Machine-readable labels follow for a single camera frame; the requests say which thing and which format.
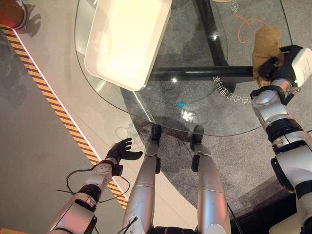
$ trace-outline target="floor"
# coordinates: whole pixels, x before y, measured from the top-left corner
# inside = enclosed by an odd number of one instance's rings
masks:
[[[0,228],[45,233],[68,201],[67,174],[90,168],[86,158],[55,114],[0,30]],[[86,174],[70,180],[74,191]],[[102,199],[112,198],[107,189]],[[107,217],[107,210],[112,210]],[[116,200],[97,209],[97,228],[117,233],[124,210]]]

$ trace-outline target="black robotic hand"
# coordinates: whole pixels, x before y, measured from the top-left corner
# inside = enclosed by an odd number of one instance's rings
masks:
[[[117,163],[119,164],[121,159],[125,160],[137,160],[139,159],[142,155],[143,152],[132,152],[128,151],[131,149],[131,144],[132,144],[132,138],[127,138],[124,139],[118,143],[116,143],[107,153],[107,156],[105,159],[108,158],[114,158],[116,159]]]

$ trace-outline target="brown plush toy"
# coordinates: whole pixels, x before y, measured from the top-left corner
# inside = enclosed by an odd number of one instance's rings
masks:
[[[279,50],[281,34],[274,28],[261,27],[255,35],[253,49],[253,77],[259,87],[270,85],[270,81],[261,77],[258,73],[259,67],[272,57],[277,57],[278,66],[284,62],[284,55]]]

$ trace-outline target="yellow and black warning stripe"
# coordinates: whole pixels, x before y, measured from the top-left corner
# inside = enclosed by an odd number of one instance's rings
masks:
[[[58,115],[59,119],[62,121],[64,126],[67,128],[69,133],[72,135],[75,142],[81,148],[83,153],[86,157],[90,160],[92,165],[95,165],[99,162],[97,155],[92,150],[92,147],[86,141],[84,136],[81,134],[80,130],[73,122],[71,117],[65,111],[63,105],[61,105],[60,101],[57,99],[56,95],[51,90],[50,86],[47,84],[46,80],[42,77],[40,72],[38,71],[37,67],[35,66],[34,62],[26,52],[25,48],[23,47],[22,43],[20,42],[19,38],[16,36],[15,32],[0,24],[1,30],[4,32],[6,38],[11,43],[12,47],[14,48],[15,52],[19,56],[20,60],[24,64],[25,68],[28,70],[28,73],[33,78],[34,82],[37,84],[38,88],[41,90],[42,94],[45,96],[55,113]],[[110,191],[113,193],[115,197],[122,194],[118,185],[111,180],[110,183],[107,185]],[[127,208],[128,199],[126,196],[119,196],[116,198],[119,204],[122,206],[123,209]]]

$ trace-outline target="orange cable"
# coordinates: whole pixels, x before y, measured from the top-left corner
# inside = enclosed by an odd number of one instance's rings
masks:
[[[249,24],[249,21],[252,21],[252,20],[258,21],[258,22],[260,22],[260,23],[262,23],[262,24],[268,26],[269,28],[272,28],[267,22],[265,22],[265,21],[263,21],[263,20],[261,20],[261,19],[257,19],[257,18],[245,19],[244,17],[242,17],[242,16],[240,16],[240,15],[236,15],[236,16],[239,17],[239,18],[241,18],[242,20],[244,20],[244,22],[242,22],[242,24],[240,25],[240,27],[239,27],[239,29],[238,29],[238,33],[237,33],[237,39],[238,39],[238,41],[239,41],[240,43],[247,43],[247,42],[250,41],[250,37],[251,37],[251,35],[252,35],[252,27],[251,27],[251,25]],[[242,27],[244,26],[244,24],[247,24],[248,27],[249,27],[249,38],[248,38],[247,40],[245,40],[245,41],[242,41],[242,40],[240,39],[240,32],[241,32],[241,29],[242,29]]]

